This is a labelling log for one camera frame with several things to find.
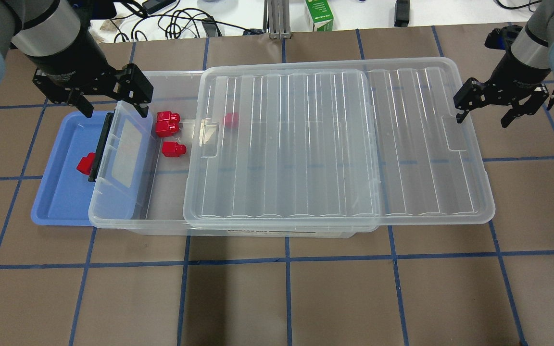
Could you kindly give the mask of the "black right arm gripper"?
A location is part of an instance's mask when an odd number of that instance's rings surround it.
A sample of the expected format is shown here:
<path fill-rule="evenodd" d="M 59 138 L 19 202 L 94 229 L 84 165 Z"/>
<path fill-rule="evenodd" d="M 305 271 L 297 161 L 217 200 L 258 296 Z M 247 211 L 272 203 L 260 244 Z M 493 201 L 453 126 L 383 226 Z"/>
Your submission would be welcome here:
<path fill-rule="evenodd" d="M 453 97 L 457 109 L 456 121 L 462 124 L 470 111 L 488 105 L 511 107 L 501 118 L 501 127 L 507 128 L 517 118 L 536 112 L 550 96 L 546 85 L 521 88 L 517 85 L 499 85 L 467 79 Z"/>

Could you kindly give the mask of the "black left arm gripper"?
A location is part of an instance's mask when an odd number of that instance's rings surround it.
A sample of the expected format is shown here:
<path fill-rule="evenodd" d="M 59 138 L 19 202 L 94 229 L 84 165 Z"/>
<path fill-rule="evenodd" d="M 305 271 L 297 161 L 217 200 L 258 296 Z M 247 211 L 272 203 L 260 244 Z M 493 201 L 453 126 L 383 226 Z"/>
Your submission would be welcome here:
<path fill-rule="evenodd" d="M 37 69 L 33 83 L 52 103 L 68 103 L 86 118 L 92 118 L 94 106 L 85 96 L 105 96 L 132 104 L 142 118 L 148 117 L 154 87 L 144 72 L 133 63 L 116 69 L 107 66 L 94 72 L 80 71 L 58 76 Z"/>

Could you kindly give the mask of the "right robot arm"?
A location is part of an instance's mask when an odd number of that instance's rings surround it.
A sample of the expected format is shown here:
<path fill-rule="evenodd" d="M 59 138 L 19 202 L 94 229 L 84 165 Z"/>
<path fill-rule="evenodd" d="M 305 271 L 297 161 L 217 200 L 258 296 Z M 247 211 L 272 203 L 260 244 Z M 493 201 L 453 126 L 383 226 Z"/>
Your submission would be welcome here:
<path fill-rule="evenodd" d="M 521 116 L 554 105 L 554 0 L 543 0 L 524 26 L 493 29 L 486 48 L 504 51 L 488 81 L 466 80 L 453 97 L 456 121 L 488 105 L 509 107 L 501 119 L 508 127 Z"/>

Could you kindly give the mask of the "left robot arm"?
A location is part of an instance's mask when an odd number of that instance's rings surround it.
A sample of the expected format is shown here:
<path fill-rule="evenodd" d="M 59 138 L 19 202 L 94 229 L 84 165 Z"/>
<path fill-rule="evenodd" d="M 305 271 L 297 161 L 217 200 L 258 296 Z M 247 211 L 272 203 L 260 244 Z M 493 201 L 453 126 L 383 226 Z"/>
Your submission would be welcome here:
<path fill-rule="evenodd" d="M 143 71 L 133 63 L 112 67 L 68 1 L 0 0 L 0 83 L 11 47 L 35 64 L 33 84 L 51 103 L 90 118 L 87 96 L 105 96 L 148 116 L 154 88 Z"/>

